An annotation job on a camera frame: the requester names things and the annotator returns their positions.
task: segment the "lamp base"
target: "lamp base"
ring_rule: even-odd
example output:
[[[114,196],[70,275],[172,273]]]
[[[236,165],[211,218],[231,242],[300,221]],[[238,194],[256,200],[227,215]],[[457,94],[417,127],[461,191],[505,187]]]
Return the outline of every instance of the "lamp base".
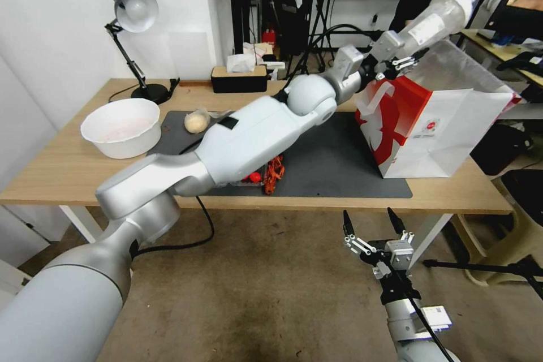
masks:
[[[166,102],[171,97],[171,93],[168,91],[168,89],[160,84],[147,85],[147,94],[149,95],[149,97],[144,95],[141,87],[138,87],[135,91],[132,92],[132,97],[148,99],[155,102],[157,105]]]

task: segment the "chair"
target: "chair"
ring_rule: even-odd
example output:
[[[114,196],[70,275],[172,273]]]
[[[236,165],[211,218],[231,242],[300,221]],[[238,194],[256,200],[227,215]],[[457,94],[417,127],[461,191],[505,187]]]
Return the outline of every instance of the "chair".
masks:
[[[506,266],[541,251],[543,247],[543,170],[511,170],[494,179],[493,183],[514,209],[512,230],[502,240],[485,249],[464,216],[455,216],[452,223],[471,263]],[[482,285],[518,279],[514,275],[490,271],[467,274],[475,283]]]

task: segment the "white bag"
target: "white bag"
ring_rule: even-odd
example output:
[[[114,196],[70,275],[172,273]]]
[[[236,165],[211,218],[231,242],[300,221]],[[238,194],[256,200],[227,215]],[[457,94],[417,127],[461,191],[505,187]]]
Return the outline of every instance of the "white bag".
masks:
[[[369,84],[355,98],[356,118],[384,178],[450,177],[513,96],[440,41],[408,75]]]

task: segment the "desk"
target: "desk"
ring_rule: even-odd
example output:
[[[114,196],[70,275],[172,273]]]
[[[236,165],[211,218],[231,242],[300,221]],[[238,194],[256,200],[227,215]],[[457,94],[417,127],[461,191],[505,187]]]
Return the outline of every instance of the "desk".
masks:
[[[507,61],[511,58],[515,58],[521,52],[527,51],[527,49],[521,47],[520,45],[507,45],[504,47],[495,47],[492,46],[490,41],[484,39],[483,37],[477,35],[476,29],[465,29],[460,32],[461,39],[468,39],[474,44],[477,44],[480,48],[484,49],[501,62]],[[543,77],[539,75],[532,74],[528,71],[515,70],[520,73],[526,80],[531,83],[534,83],[543,88]]]
[[[167,80],[153,80],[168,86]],[[0,204],[59,205],[68,218],[90,242],[101,229],[85,206],[98,206],[94,191],[108,177],[140,157],[113,160],[105,157],[91,143],[83,140],[79,127],[93,110],[107,103],[109,96],[135,81],[111,79],[57,134],[43,151],[0,193]],[[265,94],[275,94],[284,81],[268,82]],[[128,97],[130,91],[119,95]],[[162,121],[170,110],[195,110],[206,107],[222,111],[239,109],[262,93],[216,94],[209,83],[181,83],[173,97],[160,105]],[[352,101],[338,108],[354,111]],[[471,158],[451,178],[410,179],[410,199],[327,198],[327,197],[240,197],[203,196],[205,206],[212,209],[277,209],[277,210],[372,210],[386,211],[388,206],[398,213],[428,213],[413,241],[414,261],[431,243],[454,213],[507,214],[511,206],[494,188]],[[195,199],[176,197],[181,208],[199,208]]]

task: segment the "lamp arm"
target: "lamp arm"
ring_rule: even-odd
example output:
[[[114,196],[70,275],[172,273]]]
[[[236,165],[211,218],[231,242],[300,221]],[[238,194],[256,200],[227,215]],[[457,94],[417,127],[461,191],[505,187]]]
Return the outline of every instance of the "lamp arm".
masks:
[[[124,59],[126,60],[126,64],[128,65],[128,68],[132,71],[134,76],[136,77],[138,83],[140,84],[140,88],[142,89],[143,93],[147,93],[147,85],[145,84],[145,74],[140,69],[140,67],[134,62],[134,60],[130,59],[126,51],[124,50],[124,47],[119,41],[119,38],[117,38],[117,33],[121,32],[123,30],[122,27],[115,24],[116,20],[113,20],[111,23],[106,24],[105,28],[107,32],[109,32],[109,35],[111,38],[113,38],[113,41],[115,42],[117,48],[120,50],[120,53],[123,54]]]

